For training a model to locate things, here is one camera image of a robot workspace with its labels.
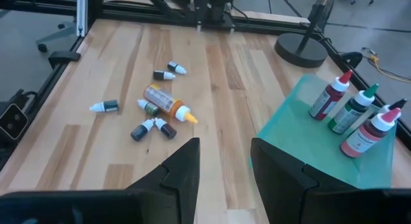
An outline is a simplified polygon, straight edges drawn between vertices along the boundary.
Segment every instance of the black round base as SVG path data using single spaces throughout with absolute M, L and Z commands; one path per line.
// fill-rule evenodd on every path
M 326 60 L 326 48 L 314 39 L 309 39 L 306 47 L 298 55 L 295 53 L 304 36 L 294 33 L 285 33 L 278 37 L 274 49 L 281 58 L 293 65 L 306 68 L 320 67 Z

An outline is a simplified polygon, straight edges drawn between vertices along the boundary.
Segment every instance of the orange bottle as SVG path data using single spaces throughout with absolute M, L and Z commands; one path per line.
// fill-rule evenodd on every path
M 174 99 L 169 92 L 156 84 L 148 86 L 143 96 L 151 103 L 157 105 L 167 115 L 175 117 L 179 121 L 198 123 L 197 119 L 191 115 L 189 107 L 185 106 L 181 100 Z

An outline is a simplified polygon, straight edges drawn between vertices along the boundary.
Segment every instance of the bottle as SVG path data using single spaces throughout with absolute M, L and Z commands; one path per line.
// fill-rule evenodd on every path
M 407 103 L 407 99 L 401 99 L 401 100 L 393 103 L 392 105 L 384 105 L 382 108 L 380 108 L 380 110 L 377 113 L 373 113 L 369 117 L 369 119 L 372 119 L 375 115 L 377 115 L 379 113 L 386 114 L 387 112 L 393 110 L 394 108 L 401 108 L 402 109 L 406 103 Z M 400 117 L 401 117 L 401 113 L 399 113 L 397 115 L 396 120 Z
M 135 141 L 140 141 L 154 126 L 154 119 L 148 119 L 141 123 L 133 132 L 131 132 L 131 138 Z
M 90 107 L 92 112 L 113 112 L 118 110 L 118 102 L 116 99 L 95 103 Z
M 179 73 L 179 74 L 186 74 L 187 71 L 185 68 L 183 68 L 182 66 L 180 66 L 178 63 L 170 61 L 167 65 L 168 70 L 173 71 L 175 73 Z
M 177 135 L 177 131 L 161 118 L 155 118 L 155 125 L 168 139 L 173 139 Z
M 175 78 L 175 75 L 166 71 L 154 71 L 153 78 L 154 80 L 172 80 Z
M 378 84 L 374 84 L 367 90 L 361 90 L 355 97 L 351 98 L 333 119 L 328 123 L 329 128 L 342 134 L 354 124 L 354 122 L 364 114 L 369 106 L 374 102 L 374 94 L 378 89 Z
M 349 157 L 359 157 L 386 136 L 394 127 L 395 119 L 400 112 L 400 108 L 395 108 L 386 114 L 377 114 L 371 120 L 366 120 L 341 144 L 341 150 Z
M 139 99 L 137 100 L 137 103 L 140 108 L 144 109 L 144 111 L 146 111 L 148 114 L 150 114 L 153 117 L 159 115 L 160 113 L 160 108 L 157 107 L 157 105 L 154 105 L 153 103 L 150 103 L 145 99 Z
M 329 111 L 334 108 L 349 87 L 349 79 L 353 70 L 346 72 L 341 77 L 336 77 L 333 83 L 327 85 L 320 97 L 314 102 L 308 111 L 310 115 L 318 120 L 323 120 Z
M 163 112 L 179 121 L 189 121 L 197 124 L 198 121 L 191 115 L 190 109 L 179 99 L 174 99 L 171 94 L 158 85 L 152 84 L 144 91 L 144 97 L 157 105 Z

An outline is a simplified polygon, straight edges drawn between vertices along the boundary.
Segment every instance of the wooden table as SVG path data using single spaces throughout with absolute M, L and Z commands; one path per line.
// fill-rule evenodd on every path
M 249 168 L 250 141 L 304 73 L 331 81 L 340 69 L 285 62 L 275 36 L 97 20 L 7 165 L 0 191 L 121 189 L 150 172 L 192 137 L 201 142 L 195 223 L 266 223 Z M 159 84 L 191 107 L 199 124 L 171 119 L 166 140 L 152 130 L 141 142 L 131 131 L 148 116 L 137 106 L 152 72 L 174 60 L 188 70 Z M 89 112 L 118 99 L 119 113 Z M 394 187 L 410 187 L 411 155 L 398 142 Z

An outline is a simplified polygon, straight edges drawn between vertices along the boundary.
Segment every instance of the dark red bottle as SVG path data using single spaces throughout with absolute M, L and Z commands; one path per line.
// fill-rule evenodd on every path
M 333 83 L 327 85 L 308 111 L 314 119 L 318 121 L 323 120 L 329 111 L 340 101 L 349 87 L 349 79 L 352 74 L 353 70 L 350 70 L 341 77 L 336 77 Z

